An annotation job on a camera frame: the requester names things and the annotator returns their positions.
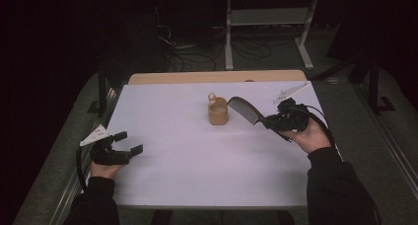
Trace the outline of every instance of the white tabletop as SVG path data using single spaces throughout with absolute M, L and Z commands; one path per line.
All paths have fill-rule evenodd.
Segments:
M 127 131 L 114 150 L 144 144 L 116 177 L 119 205 L 144 207 L 306 206 L 307 154 L 229 109 L 225 125 L 208 120 L 208 94 L 239 96 L 265 116 L 281 91 L 305 81 L 126 85 L 107 131 Z M 312 85 L 293 97 L 320 109 Z

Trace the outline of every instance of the person's right hand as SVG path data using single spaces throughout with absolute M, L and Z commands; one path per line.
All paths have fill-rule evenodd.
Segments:
M 312 118 L 309 119 L 309 124 L 305 131 L 295 132 L 290 130 L 280 131 L 280 133 L 295 141 L 309 154 L 319 148 L 331 147 L 322 128 Z

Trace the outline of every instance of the black comb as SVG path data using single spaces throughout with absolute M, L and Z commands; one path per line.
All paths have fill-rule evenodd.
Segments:
M 262 113 L 255 108 L 247 100 L 240 97 L 232 97 L 228 101 L 228 106 L 235 110 L 237 113 L 242 115 L 246 120 L 248 120 L 252 125 L 255 125 L 258 122 L 261 122 L 266 128 L 271 129 L 271 122 L 262 115 Z M 276 130 L 271 129 L 273 132 L 280 135 L 287 141 L 291 141 L 290 138 L 284 136 L 283 134 L 277 132 Z

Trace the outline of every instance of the black wire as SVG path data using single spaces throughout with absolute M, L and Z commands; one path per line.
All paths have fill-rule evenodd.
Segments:
M 240 52 L 243 52 L 247 55 L 253 56 L 254 58 L 256 58 L 256 60 L 266 57 L 266 55 L 260 50 L 265 45 L 259 44 L 256 41 L 254 41 L 253 39 L 250 39 L 248 37 L 243 37 L 243 38 L 246 39 L 246 42 L 241 40 L 240 43 L 249 51 L 243 50 L 240 47 L 238 47 L 237 45 L 231 43 L 231 46 L 236 50 L 237 54 L 239 54 L 243 58 L 251 59 L 249 57 L 245 57 L 244 55 L 242 55 L 240 53 Z M 255 43 L 256 46 L 251 46 L 250 45 L 251 42 Z M 268 46 L 265 46 L 265 47 L 267 47 L 268 52 L 271 54 L 270 48 Z M 254 54 L 254 53 L 251 52 L 251 51 L 255 51 L 255 50 L 258 50 L 260 54 Z
M 191 49 L 200 48 L 200 47 L 205 47 L 205 45 L 194 46 L 194 47 L 191 47 Z M 213 71 L 215 71 L 216 67 L 217 67 L 215 60 L 219 58 L 219 56 L 221 55 L 223 50 L 224 50 L 224 46 L 222 45 L 222 47 L 219 48 L 219 51 L 216 53 L 215 57 L 211 57 L 209 55 L 202 54 L 202 53 L 208 52 L 208 50 L 204 49 L 204 48 L 203 49 L 197 49 L 197 51 L 191 51 L 191 52 L 190 52 L 190 50 L 188 52 L 185 52 L 185 49 L 182 49 L 180 51 L 176 50 L 175 52 L 172 53 L 172 56 L 174 57 L 174 60 L 176 58 L 181 60 L 182 67 L 184 67 L 185 65 L 190 66 L 190 71 L 193 70 L 192 67 L 191 67 L 191 64 L 185 63 L 185 61 L 192 62 L 192 63 L 212 62 L 213 63 Z M 195 60 L 195 59 L 187 58 L 187 56 L 203 57 L 204 60 Z
M 285 45 L 285 44 L 287 44 L 288 42 L 289 42 L 289 40 L 286 40 L 286 41 L 283 41 L 283 42 L 280 42 L 280 43 L 277 43 L 277 44 L 266 44 L 266 46 L 271 46 L 271 47 L 273 47 L 273 46 L 281 46 L 281 45 Z
M 262 42 L 262 43 L 258 43 L 257 41 L 255 41 L 255 40 L 253 40 L 253 39 L 250 39 L 250 38 L 248 38 L 248 37 L 244 37 L 244 41 L 243 41 L 243 40 L 241 40 L 241 43 L 242 43 L 242 44 L 244 44 L 244 45 L 245 45 L 245 47 L 246 47 L 247 49 L 249 49 L 249 50 L 260 49 L 260 48 L 262 48 L 262 47 L 266 46 L 266 43 L 267 43 L 267 41 Z
M 199 49 L 202 48 L 200 51 L 195 52 L 196 54 L 204 53 L 207 51 L 207 45 L 206 44 L 196 44 L 196 45 L 190 45 L 190 46 L 176 46 L 174 47 L 174 51 L 179 53 L 183 51 L 190 51 L 193 49 Z
M 265 56 L 262 56 L 262 55 L 261 56 L 260 55 L 256 55 L 256 54 L 251 53 L 249 51 L 243 50 L 243 49 L 237 47 L 235 44 L 232 44 L 232 43 L 231 43 L 231 47 L 233 48 L 233 50 L 239 56 L 241 56 L 242 58 L 248 59 L 248 60 L 261 60 L 261 59 L 263 59 L 265 57 Z
M 325 133 L 326 137 L 329 140 L 329 143 L 331 144 L 331 147 L 336 148 L 335 146 L 335 139 L 334 136 L 332 135 L 331 130 L 322 122 L 322 120 L 320 120 L 316 114 L 309 112 L 308 116 L 310 118 L 312 118 L 314 121 L 316 121 L 316 123 L 319 124 L 319 126 L 322 128 L 323 132 Z
M 182 72 L 183 71 L 183 68 L 184 68 L 184 65 L 185 65 L 184 60 L 181 57 L 179 57 L 178 55 L 176 55 L 176 54 L 172 54 L 172 57 L 173 57 L 173 60 L 174 60 L 174 66 L 173 66 L 173 68 L 176 71 L 177 70 L 177 66 L 181 64 L 181 67 L 179 68 L 179 72 Z M 176 61 L 175 61 L 176 59 L 179 59 L 181 61 L 181 63 L 177 64 Z
M 92 164 L 92 160 L 90 160 L 89 163 L 87 164 L 87 166 L 84 168 L 84 171 L 83 171 L 84 175 L 86 175 L 87 170 L 89 170 L 91 164 Z
M 320 113 L 320 114 L 322 115 L 323 119 L 325 120 L 325 122 L 326 122 L 326 126 L 328 127 L 328 129 L 331 129 L 331 128 L 329 127 L 328 120 L 326 119 L 325 115 L 324 115 L 324 114 L 323 114 L 320 110 L 318 110 L 317 108 L 314 108 L 314 107 L 312 107 L 312 106 L 307 106 L 307 108 L 314 109 L 314 110 L 316 110 L 318 113 Z
M 271 56 L 271 48 L 268 47 L 265 44 L 259 44 L 259 43 L 255 42 L 254 40 L 253 41 L 241 41 L 241 43 L 248 50 L 258 50 L 260 52 L 260 56 L 262 56 L 263 58 Z M 250 43 L 255 43 L 257 46 L 253 47 L 253 46 L 250 45 Z M 262 51 L 263 48 L 265 48 L 267 50 L 266 54 L 264 54 L 264 52 Z
M 377 220 L 377 222 L 378 222 L 378 224 L 379 224 L 379 225 L 382 225 L 382 216 L 381 216 L 381 212 L 379 211 L 378 206 L 376 205 L 375 201 L 372 199 L 372 197 L 371 197 L 371 196 L 370 196 L 370 200 L 372 201 L 372 204 L 373 204 L 374 210 L 375 210 L 375 212 L 376 212 L 376 216 L 377 216 L 376 220 Z
M 81 165 L 81 147 L 78 147 L 77 153 L 76 153 L 76 159 L 77 159 L 77 175 L 79 178 L 79 183 L 83 191 L 86 191 L 87 185 L 84 178 L 84 173 L 82 172 L 82 165 Z
M 180 68 L 179 72 L 184 72 L 184 67 L 186 65 L 190 67 L 190 70 L 189 71 L 192 71 L 193 70 L 192 66 L 189 63 L 185 63 L 184 62 L 184 59 L 182 57 L 180 57 L 180 56 L 178 56 L 176 54 L 172 54 L 172 56 L 174 57 L 174 60 L 177 58 L 177 59 L 179 59 L 181 61 L 181 68 Z
M 177 72 L 177 66 L 174 58 L 174 63 L 172 63 L 172 60 L 169 58 L 170 65 L 173 67 L 173 72 Z

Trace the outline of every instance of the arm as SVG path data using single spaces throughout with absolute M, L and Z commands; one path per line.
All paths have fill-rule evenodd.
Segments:
M 350 163 L 342 162 L 320 126 L 310 118 L 303 132 L 281 132 L 307 152 L 308 212 L 311 225 L 375 225 L 375 204 Z
M 77 195 L 64 222 L 70 224 L 119 224 L 116 203 L 113 200 L 114 177 L 123 165 L 91 165 L 87 190 Z

